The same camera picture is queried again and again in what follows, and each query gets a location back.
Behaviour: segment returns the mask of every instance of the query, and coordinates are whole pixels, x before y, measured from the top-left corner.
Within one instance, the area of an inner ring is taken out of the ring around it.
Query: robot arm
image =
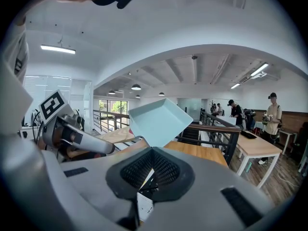
[[[73,114],[73,110],[59,90],[54,92],[39,105],[42,114],[43,141],[51,147],[58,147],[55,141],[65,143],[85,151],[110,154],[115,146],[109,142],[93,137],[80,130],[81,117]],[[60,138],[55,139],[55,131],[60,130]]]

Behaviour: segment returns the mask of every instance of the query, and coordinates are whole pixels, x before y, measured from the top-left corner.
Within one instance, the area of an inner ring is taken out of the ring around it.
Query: fluorescent light
[[[56,79],[71,79],[71,78],[66,78],[66,77],[57,77],[57,76],[52,76],[52,78],[56,78]]]
[[[253,72],[250,76],[255,76],[257,73],[261,72],[264,68],[266,68],[269,64],[265,63],[263,64],[258,70]]]
[[[239,85],[240,85],[240,83],[237,83],[234,86],[232,86],[231,89],[234,89],[234,88],[238,87]]]
[[[42,50],[48,50],[48,51],[59,51],[59,52],[65,52],[70,54],[75,54],[76,50],[71,50],[63,47],[55,47],[55,46],[49,46],[49,45],[41,45],[40,46]]]

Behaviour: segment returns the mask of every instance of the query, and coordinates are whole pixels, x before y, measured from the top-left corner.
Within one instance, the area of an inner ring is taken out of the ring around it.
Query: man
[[[267,121],[265,131],[262,134],[262,138],[267,142],[274,144],[277,138],[278,125],[281,122],[282,109],[280,105],[277,104],[277,95],[273,92],[269,96],[271,106],[266,111],[263,119]],[[268,157],[263,157],[259,161],[259,164],[264,164]]]
[[[234,117],[236,118],[236,125],[239,126],[241,129],[245,130],[244,123],[245,123],[245,119],[242,118],[242,109],[240,107],[240,105],[236,104],[232,99],[229,100],[229,105],[232,107],[231,110],[231,116],[230,117]]]
[[[221,105],[218,103],[217,106],[218,106],[218,111],[217,111],[218,115],[223,116],[223,109],[222,109]]]
[[[28,45],[26,42],[26,13],[45,0],[32,0],[20,14],[16,17],[10,30],[7,33],[7,37],[3,44],[3,52],[1,53],[3,59],[7,62],[7,65],[11,68],[20,82],[23,83],[26,67],[29,58]],[[84,2],[87,0],[58,0],[58,1],[76,1]]]
[[[222,113],[223,113],[223,109],[222,107],[220,106],[220,104],[218,103],[217,104],[218,107],[216,107],[216,104],[214,104],[214,107],[215,107],[215,110],[213,111],[213,114],[214,116],[222,116]]]

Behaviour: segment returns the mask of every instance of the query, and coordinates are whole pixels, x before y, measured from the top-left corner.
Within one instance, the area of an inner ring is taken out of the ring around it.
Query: window
[[[99,109],[101,111],[111,112],[111,113],[117,113],[117,114],[123,114],[127,115],[127,107],[128,102],[127,101],[115,101],[115,100],[99,100]],[[101,114],[101,125],[104,128],[109,129],[109,131],[115,130],[115,122],[114,122],[114,116],[109,114]],[[117,128],[124,128],[128,124],[127,118],[119,118],[117,121]]]

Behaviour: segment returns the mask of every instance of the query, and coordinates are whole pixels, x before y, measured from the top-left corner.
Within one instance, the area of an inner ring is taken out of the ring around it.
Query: chair
[[[299,162],[304,154],[308,141],[308,122],[304,122],[299,130],[298,137],[294,143],[291,143],[291,155],[295,161]]]

